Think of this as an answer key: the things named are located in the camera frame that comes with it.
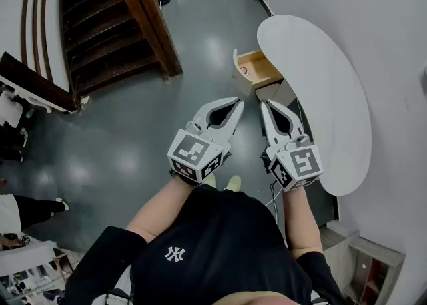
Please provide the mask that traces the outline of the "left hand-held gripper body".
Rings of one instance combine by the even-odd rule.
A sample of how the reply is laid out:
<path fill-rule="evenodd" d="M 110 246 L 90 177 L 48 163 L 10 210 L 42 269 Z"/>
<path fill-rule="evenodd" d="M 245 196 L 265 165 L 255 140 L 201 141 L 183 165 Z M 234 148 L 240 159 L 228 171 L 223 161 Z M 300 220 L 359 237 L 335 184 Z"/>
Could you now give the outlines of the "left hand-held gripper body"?
<path fill-rule="evenodd" d="M 190 121 L 185 129 L 178 130 L 169 148 L 169 172 L 190 185 L 199 185 L 223 164 L 230 150 L 230 143 L 221 135 Z"/>

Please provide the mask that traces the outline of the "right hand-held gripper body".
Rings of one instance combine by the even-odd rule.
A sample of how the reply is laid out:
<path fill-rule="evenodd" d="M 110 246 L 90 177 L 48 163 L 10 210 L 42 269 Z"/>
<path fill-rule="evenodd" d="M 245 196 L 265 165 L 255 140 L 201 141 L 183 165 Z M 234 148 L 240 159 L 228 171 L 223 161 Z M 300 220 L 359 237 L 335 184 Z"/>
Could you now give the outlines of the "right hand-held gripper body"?
<path fill-rule="evenodd" d="M 270 141 L 261 154 L 267 174 L 272 174 L 284 192 L 310 185 L 323 172 L 317 145 L 306 134 L 296 134 Z"/>

